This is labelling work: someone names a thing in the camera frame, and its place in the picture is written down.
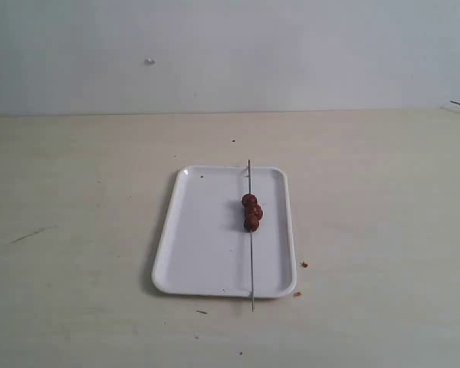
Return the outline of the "white rectangular plastic tray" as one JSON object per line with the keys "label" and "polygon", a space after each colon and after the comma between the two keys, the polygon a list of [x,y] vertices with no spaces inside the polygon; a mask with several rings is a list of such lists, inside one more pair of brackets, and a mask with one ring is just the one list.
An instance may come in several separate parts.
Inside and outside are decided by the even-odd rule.
{"label": "white rectangular plastic tray", "polygon": [[[251,190],[263,211],[253,232],[256,298],[280,298],[297,283],[288,178],[253,166]],[[152,269],[167,294],[250,297],[250,245],[242,196],[244,166],[187,166],[176,177]]]}

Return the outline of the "thin metal skewer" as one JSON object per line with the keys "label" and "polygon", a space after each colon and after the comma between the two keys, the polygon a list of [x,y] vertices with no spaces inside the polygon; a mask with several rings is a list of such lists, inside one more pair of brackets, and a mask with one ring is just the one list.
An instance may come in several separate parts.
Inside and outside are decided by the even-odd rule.
{"label": "thin metal skewer", "polygon": [[[251,190],[251,160],[248,159],[248,194],[252,194]],[[250,245],[250,279],[251,279],[251,311],[255,312],[255,283],[254,283],[254,259],[253,259],[253,231],[248,228],[249,245]]]}

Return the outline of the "red meat piece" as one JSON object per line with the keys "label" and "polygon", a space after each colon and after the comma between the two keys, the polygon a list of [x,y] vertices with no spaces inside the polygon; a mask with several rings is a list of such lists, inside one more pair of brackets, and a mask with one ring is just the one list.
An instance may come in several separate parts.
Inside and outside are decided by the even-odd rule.
{"label": "red meat piece", "polygon": [[247,193],[242,196],[241,203],[244,207],[247,207],[249,205],[257,205],[258,200],[253,194]]}
{"label": "red meat piece", "polygon": [[260,225],[260,220],[256,215],[247,215],[244,220],[245,230],[248,232],[255,232]]}
{"label": "red meat piece", "polygon": [[263,217],[261,206],[257,203],[250,203],[245,206],[245,216],[254,216],[258,221]]}

